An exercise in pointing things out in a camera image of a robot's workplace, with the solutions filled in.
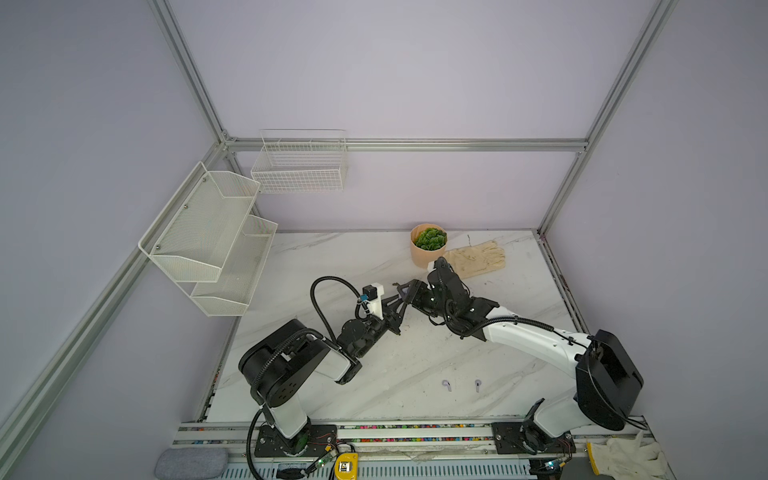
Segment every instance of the black bracket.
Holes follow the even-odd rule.
[[[296,440],[302,442],[306,440],[306,447],[299,450],[294,455],[291,447],[286,444],[286,439],[274,427],[264,423],[259,427],[259,438],[253,443],[253,456],[256,458],[264,457],[319,457],[326,452],[328,445],[336,444],[336,426],[335,425],[308,425],[304,439],[294,437],[289,441]]]
[[[523,448],[523,438],[521,434],[521,427],[523,422],[496,422],[491,424],[491,431],[493,432],[493,442],[496,444],[496,453],[500,455],[510,454],[530,454],[530,452]],[[561,439],[565,440],[571,447],[571,453],[576,451],[576,445],[574,444],[573,437],[570,432],[563,434]],[[559,442],[555,442],[548,446],[541,453],[546,455],[562,455],[564,446]]]

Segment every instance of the gray cushion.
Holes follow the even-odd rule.
[[[220,476],[227,467],[225,449],[168,449],[154,467],[158,480],[204,480]]]

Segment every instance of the white shelf rack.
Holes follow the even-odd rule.
[[[200,179],[159,236],[139,249],[208,316],[243,315],[259,281],[277,224],[251,214],[259,182],[229,171]]]
[[[215,283],[198,283],[190,298],[208,316],[243,315],[250,305],[277,223],[248,215],[230,259]]]
[[[344,130],[262,130],[263,146],[251,177],[263,194],[344,190]]]

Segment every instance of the metal vent grille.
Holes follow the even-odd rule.
[[[273,480],[278,469],[298,466],[285,462],[256,463],[259,475],[265,480]],[[433,462],[403,461],[366,461],[360,462],[357,477],[361,480],[386,480],[387,478],[440,480],[514,480],[517,478],[536,478],[529,473],[528,460],[516,458],[489,460],[436,460]],[[328,478],[329,467],[322,467],[309,478]],[[218,478],[253,478],[244,463],[230,463]]]

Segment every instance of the aluminum frame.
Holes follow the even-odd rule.
[[[633,416],[633,419],[643,421],[643,417]],[[464,426],[464,427],[422,427],[418,429],[400,428],[407,425],[435,425],[435,424],[459,424],[464,425],[490,425],[493,422],[520,422],[522,415],[509,415],[493,418],[479,419],[428,419],[428,420],[317,420],[316,423],[329,423],[339,427],[338,439],[354,444],[358,452],[376,452],[387,447],[396,447],[396,450],[390,452],[387,457],[391,459],[408,459],[411,455],[405,454],[413,452],[429,452],[430,458],[441,459],[471,459],[471,458],[493,458],[493,457],[516,457],[516,458],[535,458],[536,455],[516,454],[516,455],[497,455],[495,453],[495,444],[492,439],[491,426]],[[359,429],[363,425],[392,425],[395,428],[377,428],[377,429]],[[230,457],[240,458],[245,453],[245,439],[247,436],[249,422],[188,422],[179,425],[176,437],[171,448],[199,448],[199,449],[226,449]],[[585,425],[573,429],[571,433],[574,441],[577,443],[577,449],[574,453],[583,452],[584,447],[578,448],[579,444],[584,444],[588,439],[600,437],[621,436],[625,438],[634,437],[639,430],[632,425],[625,425],[619,432],[604,429],[598,425]],[[644,436],[652,438],[652,432],[645,432]],[[436,440],[441,438],[472,438],[471,440]],[[411,438],[427,438],[428,441],[411,441]],[[400,441],[391,442],[390,439],[399,439]],[[353,440],[364,440],[363,442],[353,442]],[[460,447],[460,449],[451,449],[449,447]]]
[[[259,151],[261,138],[231,138],[234,152]],[[347,138],[347,151],[573,151],[582,152],[584,138]]]
[[[224,159],[229,162],[232,170],[239,174],[240,165],[237,163],[235,153],[238,151],[259,150],[262,146],[261,140],[249,138],[236,139],[227,134],[205,88],[200,72],[194,64],[190,50],[168,0],[147,0],[147,2],[157,19],[157,23],[166,38],[174,59],[184,75],[185,81],[190,87],[196,103],[200,107],[209,129],[217,138],[217,142],[207,152],[203,163],[206,167],[212,167],[216,162]],[[586,325],[554,261],[551,250],[546,243],[545,234],[551,228],[554,219],[573,190],[576,180],[584,170],[594,148],[614,116],[618,105],[637,76],[637,71],[648,50],[659,36],[661,29],[676,4],[677,0],[658,0],[642,28],[640,36],[635,41],[586,139],[349,139],[347,142],[348,150],[577,152],[566,178],[563,180],[557,195],[538,228],[538,233],[541,234],[539,246],[547,260],[554,281],[558,285],[558,289],[561,291],[561,295],[563,295],[566,305],[574,317],[574,321],[577,323],[577,328],[581,325],[586,332]],[[180,206],[179,202],[185,198],[186,193],[194,186],[197,179],[198,177],[195,176],[187,178],[187,181],[179,188],[164,208],[163,215],[155,221],[153,228],[162,230],[164,224],[170,220],[172,212]],[[255,205],[254,213],[260,216]],[[135,248],[81,322],[75,327],[65,344],[56,352],[54,358],[37,378],[8,420],[0,428],[0,480],[10,476],[14,467],[34,441],[35,436],[45,424],[68,384],[88,360],[99,339],[101,339],[101,336],[110,326],[115,314],[132,291],[148,262],[149,259],[138,248]],[[237,324],[236,320],[233,323],[234,328],[237,327]]]
[[[608,124],[614,117],[616,110],[619,108],[621,101],[627,95],[629,87],[637,77],[637,72],[640,70],[640,66],[647,57],[650,48],[653,46],[656,39],[659,37],[662,28],[667,24],[667,20],[672,11],[674,10],[677,0],[658,0],[654,8],[650,11],[648,18],[643,25],[640,35],[635,40],[632,49],[630,50],[627,60],[624,61],[624,65],[621,67],[618,77],[614,81],[611,90],[608,92],[608,96],[603,102],[603,106],[598,112],[597,117],[592,123],[592,127],[589,129],[587,135],[588,145],[584,149],[584,152],[576,154],[571,168],[565,175],[565,179],[561,184],[558,192],[555,194],[552,204],[547,209],[547,213],[541,220],[538,231],[541,235],[546,235],[549,229],[552,228],[554,219],[557,218],[560,210],[562,209],[568,196],[573,191],[573,188],[581,176],[581,172],[587,166],[587,162],[592,157],[594,149],[597,147],[600,139],[603,137]]]

